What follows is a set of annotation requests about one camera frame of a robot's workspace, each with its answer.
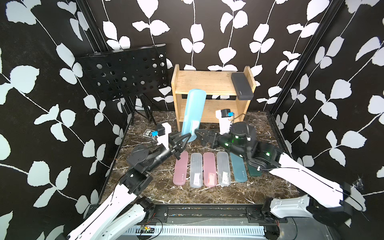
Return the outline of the frosted white pencil case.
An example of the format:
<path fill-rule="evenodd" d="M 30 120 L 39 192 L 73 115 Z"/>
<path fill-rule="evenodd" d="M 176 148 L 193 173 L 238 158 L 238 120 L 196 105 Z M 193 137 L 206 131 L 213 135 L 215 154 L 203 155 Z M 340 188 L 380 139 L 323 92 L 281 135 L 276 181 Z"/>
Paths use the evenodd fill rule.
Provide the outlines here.
<path fill-rule="evenodd" d="M 190 186 L 200 188 L 203 185 L 203 156 L 200 153 L 191 154 Z"/>

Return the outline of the light blue pencil case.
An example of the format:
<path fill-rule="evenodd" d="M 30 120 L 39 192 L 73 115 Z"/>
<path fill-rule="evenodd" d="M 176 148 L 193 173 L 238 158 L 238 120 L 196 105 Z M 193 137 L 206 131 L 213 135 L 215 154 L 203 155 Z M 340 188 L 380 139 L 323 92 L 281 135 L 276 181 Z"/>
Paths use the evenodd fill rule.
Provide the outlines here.
<path fill-rule="evenodd" d="M 194 141 L 197 136 L 195 130 L 200 127 L 207 93 L 204 90 L 192 89 L 187 96 L 182 135 L 191 134 L 188 142 Z"/>

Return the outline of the dark green pencil case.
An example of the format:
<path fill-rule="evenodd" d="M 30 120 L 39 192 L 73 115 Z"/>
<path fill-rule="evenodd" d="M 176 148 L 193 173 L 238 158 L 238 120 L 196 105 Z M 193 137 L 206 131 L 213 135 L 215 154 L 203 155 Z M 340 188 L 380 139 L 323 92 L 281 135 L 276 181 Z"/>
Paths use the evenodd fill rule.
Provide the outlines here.
<path fill-rule="evenodd" d="M 249 175 L 251 177 L 260 177 L 262 175 L 262 172 L 258 171 L 257 168 L 251 166 L 250 164 L 247 164 L 247 166 L 248 166 Z"/>

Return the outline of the clear white pencil case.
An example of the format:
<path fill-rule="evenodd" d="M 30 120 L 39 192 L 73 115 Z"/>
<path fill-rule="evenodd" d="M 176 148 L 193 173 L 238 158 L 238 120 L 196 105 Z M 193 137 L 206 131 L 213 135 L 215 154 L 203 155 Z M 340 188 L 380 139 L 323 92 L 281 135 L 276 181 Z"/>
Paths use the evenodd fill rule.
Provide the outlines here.
<path fill-rule="evenodd" d="M 226 152 L 217 153 L 217 168 L 218 168 L 218 178 L 219 185 L 223 187 L 228 187 L 231 184 L 231 169 L 229 155 Z"/>

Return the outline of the pink pencil case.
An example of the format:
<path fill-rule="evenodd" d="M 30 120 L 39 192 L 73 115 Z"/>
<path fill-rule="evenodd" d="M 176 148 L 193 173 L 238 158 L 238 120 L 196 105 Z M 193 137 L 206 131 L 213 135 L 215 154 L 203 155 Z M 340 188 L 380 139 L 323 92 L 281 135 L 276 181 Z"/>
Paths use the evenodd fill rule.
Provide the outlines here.
<path fill-rule="evenodd" d="M 189 153 L 183 151 L 180 159 L 176 160 L 173 183 L 177 186 L 183 186 L 186 183 L 188 169 Z"/>
<path fill-rule="evenodd" d="M 204 185 L 215 187 L 217 185 L 216 159 L 214 153 L 203 154 Z"/>

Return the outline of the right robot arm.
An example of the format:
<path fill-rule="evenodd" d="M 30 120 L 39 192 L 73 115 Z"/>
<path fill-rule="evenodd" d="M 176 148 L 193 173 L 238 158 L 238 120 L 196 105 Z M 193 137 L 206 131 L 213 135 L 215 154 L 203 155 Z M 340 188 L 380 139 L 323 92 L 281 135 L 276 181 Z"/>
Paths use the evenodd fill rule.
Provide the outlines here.
<path fill-rule="evenodd" d="M 286 180 L 305 195 L 291 199 L 268 199 L 262 209 L 265 218 L 312 218 L 323 225 L 338 227 L 366 206 L 360 193 L 349 184 L 328 180 L 299 164 L 289 154 L 258 140 L 256 129 L 244 122 L 230 126 L 227 133 L 195 130 L 202 146 L 223 148 L 242 158 L 258 171 L 268 172 Z"/>

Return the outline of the dark grey pencil case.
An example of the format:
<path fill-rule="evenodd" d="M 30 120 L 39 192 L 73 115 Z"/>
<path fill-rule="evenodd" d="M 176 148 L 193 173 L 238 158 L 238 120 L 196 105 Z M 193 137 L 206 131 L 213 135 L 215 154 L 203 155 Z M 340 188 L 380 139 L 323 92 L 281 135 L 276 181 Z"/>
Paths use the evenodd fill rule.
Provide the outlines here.
<path fill-rule="evenodd" d="M 251 86 L 244 73 L 236 72 L 231 74 L 237 99 L 240 101 L 251 101 L 254 97 Z"/>

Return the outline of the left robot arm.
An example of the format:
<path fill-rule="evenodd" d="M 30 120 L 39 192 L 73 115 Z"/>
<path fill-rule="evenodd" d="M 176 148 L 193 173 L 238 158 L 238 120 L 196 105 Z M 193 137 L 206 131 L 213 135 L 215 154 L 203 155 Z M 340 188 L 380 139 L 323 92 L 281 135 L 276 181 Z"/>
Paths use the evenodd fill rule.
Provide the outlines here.
<path fill-rule="evenodd" d="M 167 145 L 151 151 L 138 145 L 129 155 L 129 170 L 121 177 L 109 197 L 77 228 L 67 240 L 116 240 L 126 230 L 135 226 L 150 211 L 154 204 L 139 195 L 153 180 L 150 173 L 171 156 L 179 159 L 191 134 L 177 133 L 168 138 Z"/>

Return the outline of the teal pencil case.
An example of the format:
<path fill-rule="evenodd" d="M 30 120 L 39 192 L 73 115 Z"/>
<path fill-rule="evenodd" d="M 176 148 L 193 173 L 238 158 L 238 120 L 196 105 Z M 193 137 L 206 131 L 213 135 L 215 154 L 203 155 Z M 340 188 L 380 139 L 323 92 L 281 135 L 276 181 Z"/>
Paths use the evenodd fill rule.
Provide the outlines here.
<path fill-rule="evenodd" d="M 230 153 L 230 157 L 231 157 L 235 181 L 238 183 L 246 182 L 248 180 L 248 176 L 247 176 L 244 160 L 233 153 Z"/>

